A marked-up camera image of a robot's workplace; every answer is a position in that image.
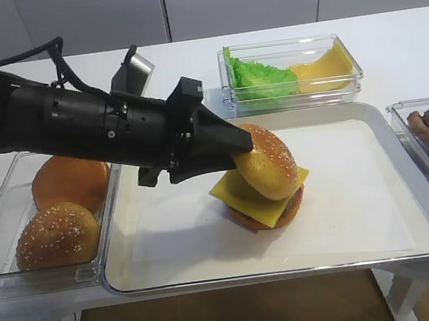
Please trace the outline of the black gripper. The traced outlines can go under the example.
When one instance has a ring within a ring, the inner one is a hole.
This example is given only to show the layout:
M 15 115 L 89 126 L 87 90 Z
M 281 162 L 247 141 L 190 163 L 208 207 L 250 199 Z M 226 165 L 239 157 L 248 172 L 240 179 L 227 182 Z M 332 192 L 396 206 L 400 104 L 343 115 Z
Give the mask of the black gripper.
M 137 166 L 138 185 L 145 187 L 157 185 L 163 170 L 175 184 L 235 169 L 231 154 L 253 149 L 250 132 L 220 118 L 202 100 L 202 82 L 182 77 L 166 100 L 129 97 L 122 108 L 108 107 L 108 160 Z

